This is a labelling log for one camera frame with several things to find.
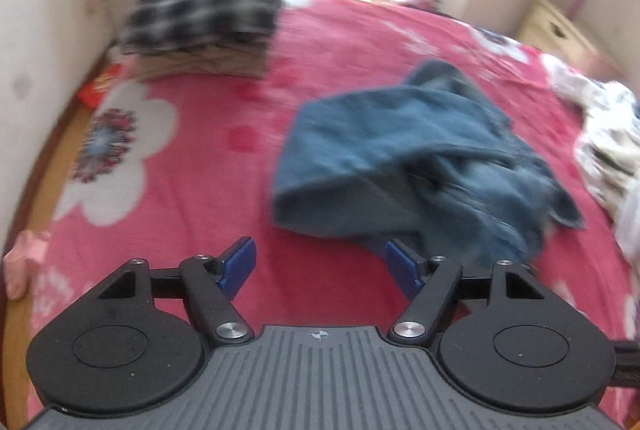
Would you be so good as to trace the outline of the blue denim jeans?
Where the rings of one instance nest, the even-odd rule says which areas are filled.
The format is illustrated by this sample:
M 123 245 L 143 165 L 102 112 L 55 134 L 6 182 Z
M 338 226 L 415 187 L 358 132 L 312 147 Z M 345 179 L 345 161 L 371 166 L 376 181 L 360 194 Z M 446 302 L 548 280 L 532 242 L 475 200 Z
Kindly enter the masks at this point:
M 537 257 L 552 225 L 584 219 L 549 165 L 457 67 L 322 98 L 293 121 L 271 189 L 273 222 L 381 249 L 488 266 Z

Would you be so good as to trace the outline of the white grey clothes pile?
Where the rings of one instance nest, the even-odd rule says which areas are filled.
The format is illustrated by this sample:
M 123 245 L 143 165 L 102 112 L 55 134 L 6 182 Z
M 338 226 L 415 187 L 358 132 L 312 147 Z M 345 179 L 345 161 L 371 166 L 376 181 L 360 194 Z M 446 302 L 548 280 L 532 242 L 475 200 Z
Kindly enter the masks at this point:
M 582 111 L 574 157 L 586 189 L 613 221 L 623 257 L 639 267 L 639 99 L 618 81 L 590 79 L 542 54 L 550 86 Z

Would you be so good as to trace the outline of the pink floral blanket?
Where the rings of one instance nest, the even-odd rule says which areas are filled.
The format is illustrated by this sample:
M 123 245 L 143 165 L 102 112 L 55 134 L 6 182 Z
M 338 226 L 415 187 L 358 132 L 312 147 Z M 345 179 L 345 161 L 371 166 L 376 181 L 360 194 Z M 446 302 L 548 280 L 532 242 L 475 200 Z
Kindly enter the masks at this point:
M 636 276 L 556 61 L 317 0 L 264 78 L 119 83 L 52 224 L 34 429 L 619 429 Z

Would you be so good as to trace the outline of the pink cloth piece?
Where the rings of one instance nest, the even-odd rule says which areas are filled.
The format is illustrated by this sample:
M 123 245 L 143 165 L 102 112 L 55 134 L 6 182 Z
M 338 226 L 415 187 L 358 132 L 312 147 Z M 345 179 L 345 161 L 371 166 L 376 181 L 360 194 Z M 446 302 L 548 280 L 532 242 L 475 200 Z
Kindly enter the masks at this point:
M 2 274 L 9 300 L 24 297 L 46 257 L 51 239 L 49 231 L 24 230 L 2 258 Z

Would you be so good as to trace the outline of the red snack packet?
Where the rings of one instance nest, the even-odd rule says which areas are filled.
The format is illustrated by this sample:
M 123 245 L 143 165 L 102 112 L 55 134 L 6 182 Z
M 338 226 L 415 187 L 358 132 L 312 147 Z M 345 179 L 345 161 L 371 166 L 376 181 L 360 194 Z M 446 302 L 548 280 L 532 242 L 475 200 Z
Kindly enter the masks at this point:
M 107 91 L 117 82 L 123 64 L 109 64 L 92 80 L 85 83 L 76 93 L 78 100 L 88 109 L 96 110 Z

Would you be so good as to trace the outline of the tan folded garment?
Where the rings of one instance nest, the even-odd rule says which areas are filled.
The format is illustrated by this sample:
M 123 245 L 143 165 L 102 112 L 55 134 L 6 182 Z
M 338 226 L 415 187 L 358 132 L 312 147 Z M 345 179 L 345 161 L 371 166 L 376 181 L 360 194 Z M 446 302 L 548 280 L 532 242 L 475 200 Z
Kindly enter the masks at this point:
M 180 75 L 225 75 L 262 78 L 268 69 L 268 43 L 213 43 L 193 49 L 140 54 L 132 74 L 151 81 Z

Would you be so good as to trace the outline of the beige wooden nightstand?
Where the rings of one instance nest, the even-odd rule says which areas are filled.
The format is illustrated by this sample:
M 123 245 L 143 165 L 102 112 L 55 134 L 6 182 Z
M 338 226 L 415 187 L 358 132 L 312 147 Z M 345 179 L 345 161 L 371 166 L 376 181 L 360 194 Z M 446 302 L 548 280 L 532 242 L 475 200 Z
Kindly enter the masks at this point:
M 516 40 L 551 54 L 600 81 L 624 81 L 625 71 L 587 29 L 571 22 L 548 0 L 532 0 Z

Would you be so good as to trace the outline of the black white plaid garment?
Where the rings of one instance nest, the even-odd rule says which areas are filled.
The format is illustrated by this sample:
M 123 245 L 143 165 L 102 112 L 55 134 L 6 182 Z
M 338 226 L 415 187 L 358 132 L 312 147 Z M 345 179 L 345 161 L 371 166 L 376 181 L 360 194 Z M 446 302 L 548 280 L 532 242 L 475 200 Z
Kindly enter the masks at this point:
M 215 42 L 254 43 L 274 34 L 282 0 L 137 0 L 119 36 L 127 54 Z

